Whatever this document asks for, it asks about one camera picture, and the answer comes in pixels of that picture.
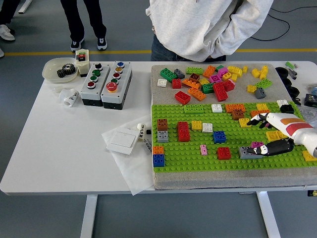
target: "yellow floor line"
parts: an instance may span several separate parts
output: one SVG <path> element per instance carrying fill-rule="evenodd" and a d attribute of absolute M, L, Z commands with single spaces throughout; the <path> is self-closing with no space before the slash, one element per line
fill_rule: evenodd
<path fill-rule="evenodd" d="M 317 52 L 317 48 L 310 49 L 237 49 L 237 53 L 294 53 L 294 52 Z M 129 55 L 129 54 L 150 54 L 151 50 L 140 51 L 89 51 L 90 55 Z M 6 52 L 6 56 L 59 56 L 59 55 L 74 55 L 70 51 L 60 52 Z"/>

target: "black cable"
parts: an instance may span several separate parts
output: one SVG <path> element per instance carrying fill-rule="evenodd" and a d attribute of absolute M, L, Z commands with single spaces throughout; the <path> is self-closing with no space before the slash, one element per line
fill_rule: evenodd
<path fill-rule="evenodd" d="M 301 8 L 311 8 L 311 7 L 317 7 L 317 6 L 303 6 L 303 7 L 298 7 L 298 8 L 296 8 L 296 9 L 293 9 L 293 10 L 290 10 L 290 11 L 278 11 L 278 10 L 275 10 L 275 9 L 273 9 L 273 8 L 271 8 L 271 10 L 274 10 L 274 11 L 277 11 L 277 12 L 280 12 L 280 13 L 289 13 L 289 12 L 292 12 L 292 11 L 295 11 L 295 10 L 298 10 L 298 9 L 301 9 Z M 270 14 L 268 14 L 268 16 L 270 16 L 270 17 L 272 17 L 272 18 L 274 18 L 274 19 L 276 19 L 276 20 L 285 22 L 285 23 L 288 25 L 288 29 L 286 30 L 286 32 L 284 32 L 284 33 L 283 33 L 282 35 L 280 35 L 279 37 L 276 37 L 276 38 L 274 38 L 274 39 L 269 39 L 269 40 L 257 39 L 257 38 L 255 38 L 255 37 L 250 37 L 250 38 L 255 39 L 255 40 L 257 40 L 257 41 L 274 41 L 274 40 L 276 40 L 276 39 L 281 38 L 282 36 L 284 36 L 284 35 L 289 31 L 289 29 L 291 28 L 291 27 L 290 27 L 290 24 L 289 24 L 287 21 L 284 21 L 284 20 L 282 20 L 282 19 L 273 17 L 273 16 L 271 16 Z"/>

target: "table leg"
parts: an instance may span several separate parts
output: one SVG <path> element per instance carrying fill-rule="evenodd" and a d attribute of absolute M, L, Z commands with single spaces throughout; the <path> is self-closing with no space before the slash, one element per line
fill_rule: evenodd
<path fill-rule="evenodd" d="M 267 192 L 257 192 L 257 196 L 261 207 L 262 216 L 264 219 L 268 237 L 281 238 Z"/>
<path fill-rule="evenodd" d="M 80 238 L 92 237 L 94 222 L 95 222 L 97 198 L 98 198 L 97 194 L 87 195 L 83 226 L 81 228 Z"/>
<path fill-rule="evenodd" d="M 21 9 L 19 10 L 19 14 L 23 14 L 26 9 L 29 7 L 31 4 L 32 0 L 26 0 L 25 3 L 22 5 Z"/>

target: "white bowl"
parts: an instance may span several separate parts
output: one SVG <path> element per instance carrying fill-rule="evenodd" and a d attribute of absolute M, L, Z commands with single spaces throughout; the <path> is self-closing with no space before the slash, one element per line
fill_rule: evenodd
<path fill-rule="evenodd" d="M 74 74 L 66 75 L 64 78 L 60 78 L 57 75 L 57 71 L 63 67 L 64 64 L 72 63 L 76 71 Z M 52 82 L 52 83 L 65 83 L 76 78 L 78 74 L 78 67 L 76 65 L 75 58 L 55 58 L 48 61 L 43 68 L 42 76 L 44 79 Z"/>

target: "robotic hand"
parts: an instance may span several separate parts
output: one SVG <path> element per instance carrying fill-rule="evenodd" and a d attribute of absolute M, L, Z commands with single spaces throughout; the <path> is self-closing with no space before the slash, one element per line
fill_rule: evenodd
<path fill-rule="evenodd" d="M 308 152 L 317 158 L 317 130 L 293 114 L 288 113 L 262 113 L 253 117 L 247 125 L 257 125 L 260 121 L 260 128 L 276 128 L 288 139 L 277 140 L 258 148 L 249 148 L 247 151 L 252 154 L 272 156 L 287 153 L 293 150 L 294 144 L 304 145 Z"/>

